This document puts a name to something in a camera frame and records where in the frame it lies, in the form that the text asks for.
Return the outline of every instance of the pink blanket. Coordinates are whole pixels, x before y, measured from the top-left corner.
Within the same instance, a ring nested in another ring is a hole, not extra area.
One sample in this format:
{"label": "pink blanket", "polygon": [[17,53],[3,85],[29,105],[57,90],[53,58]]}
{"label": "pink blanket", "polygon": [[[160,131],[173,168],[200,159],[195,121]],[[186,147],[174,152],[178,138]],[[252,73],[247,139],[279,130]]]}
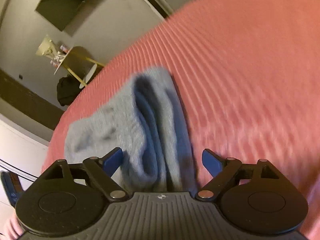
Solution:
{"label": "pink blanket", "polygon": [[270,160],[304,194],[301,232],[320,235],[320,0],[195,0],[115,57],[62,116],[68,126],[105,104],[132,73],[169,69],[185,108],[201,185],[204,148],[244,163]]}

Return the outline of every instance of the gold table leg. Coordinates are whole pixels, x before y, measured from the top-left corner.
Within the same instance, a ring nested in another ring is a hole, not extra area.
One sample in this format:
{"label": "gold table leg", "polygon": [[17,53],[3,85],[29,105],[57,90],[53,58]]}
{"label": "gold table leg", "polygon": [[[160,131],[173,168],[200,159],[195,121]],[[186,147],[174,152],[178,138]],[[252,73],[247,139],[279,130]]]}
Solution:
{"label": "gold table leg", "polygon": [[66,66],[66,65],[64,65],[64,64],[62,64],[62,65],[63,65],[63,67],[64,67],[66,70],[68,70],[69,73],[70,73],[71,75],[73,75],[82,85],[84,85],[85,87],[87,86],[87,84],[86,84],[81,78],[79,78],[79,76],[78,76],[76,73],[74,73],[71,68],[69,68],[68,66]]}
{"label": "gold table leg", "polygon": [[82,55],[80,55],[80,54],[78,54],[78,53],[75,53],[75,52],[73,52],[73,51],[71,51],[70,53],[73,54],[73,55],[76,55],[77,57],[79,57],[79,58],[81,58],[81,59],[84,59],[84,60],[87,60],[87,61],[89,61],[89,62],[92,62],[93,64],[97,64],[98,66],[101,66],[101,67],[104,67],[104,66],[105,66],[105,64],[102,64],[102,63],[100,63],[100,62],[98,62],[98,61],[95,61],[95,60],[93,60],[92,58],[89,58],[89,57],[86,57],[86,56],[82,56]]}

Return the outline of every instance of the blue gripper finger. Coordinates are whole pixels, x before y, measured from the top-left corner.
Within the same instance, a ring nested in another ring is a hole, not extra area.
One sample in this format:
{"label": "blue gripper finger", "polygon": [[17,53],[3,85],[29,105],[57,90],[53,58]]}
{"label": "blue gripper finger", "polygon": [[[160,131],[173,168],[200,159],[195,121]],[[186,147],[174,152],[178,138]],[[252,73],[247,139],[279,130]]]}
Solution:
{"label": "blue gripper finger", "polygon": [[102,158],[102,169],[109,177],[111,177],[123,163],[122,149],[119,147],[114,148],[105,157],[105,160]]}
{"label": "blue gripper finger", "polygon": [[223,159],[214,152],[205,149],[202,152],[202,164],[212,177],[216,177],[223,169]]}

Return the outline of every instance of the gray wall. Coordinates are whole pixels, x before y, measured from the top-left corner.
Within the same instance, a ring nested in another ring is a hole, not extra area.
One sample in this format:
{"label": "gray wall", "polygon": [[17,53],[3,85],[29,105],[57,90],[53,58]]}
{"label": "gray wall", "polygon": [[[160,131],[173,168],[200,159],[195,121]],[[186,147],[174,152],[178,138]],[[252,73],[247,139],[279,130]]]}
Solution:
{"label": "gray wall", "polygon": [[56,86],[66,71],[53,76],[50,60],[35,55],[46,34],[56,43],[83,46],[96,60],[107,63],[162,21],[143,0],[87,0],[60,32],[35,11],[39,1],[10,1],[0,28],[0,68],[58,107]]}
{"label": "gray wall", "polygon": [[51,129],[31,119],[29,116],[15,109],[9,103],[0,98],[0,115],[1,114],[23,129],[46,140],[47,142],[50,142],[53,134],[53,131]]}

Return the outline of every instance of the black bag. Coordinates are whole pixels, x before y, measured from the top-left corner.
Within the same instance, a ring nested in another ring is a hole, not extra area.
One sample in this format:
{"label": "black bag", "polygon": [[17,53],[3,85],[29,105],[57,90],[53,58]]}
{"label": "black bag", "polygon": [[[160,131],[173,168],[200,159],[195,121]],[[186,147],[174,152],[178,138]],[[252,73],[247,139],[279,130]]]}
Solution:
{"label": "black bag", "polygon": [[79,81],[68,75],[59,79],[57,84],[57,99],[61,106],[69,106],[81,92]]}

